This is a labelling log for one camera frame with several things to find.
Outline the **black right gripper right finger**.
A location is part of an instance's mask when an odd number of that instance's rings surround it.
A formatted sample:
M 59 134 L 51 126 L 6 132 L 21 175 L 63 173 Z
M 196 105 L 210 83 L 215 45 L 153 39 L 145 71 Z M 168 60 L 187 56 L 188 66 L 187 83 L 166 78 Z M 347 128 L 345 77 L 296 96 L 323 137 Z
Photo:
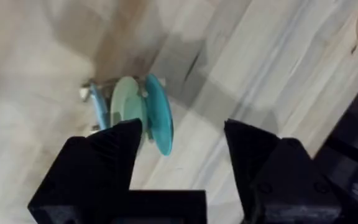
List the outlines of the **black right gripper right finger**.
M 335 223 L 342 206 L 302 143 L 224 123 L 244 223 Z

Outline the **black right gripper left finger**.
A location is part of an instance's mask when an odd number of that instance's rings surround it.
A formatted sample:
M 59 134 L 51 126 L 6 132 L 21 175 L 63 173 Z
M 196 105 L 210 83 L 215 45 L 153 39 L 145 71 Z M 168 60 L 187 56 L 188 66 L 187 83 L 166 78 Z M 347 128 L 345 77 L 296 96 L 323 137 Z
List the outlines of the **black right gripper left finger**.
M 126 192 L 142 138 L 140 119 L 67 139 L 27 208 L 37 223 L 104 223 L 111 196 Z

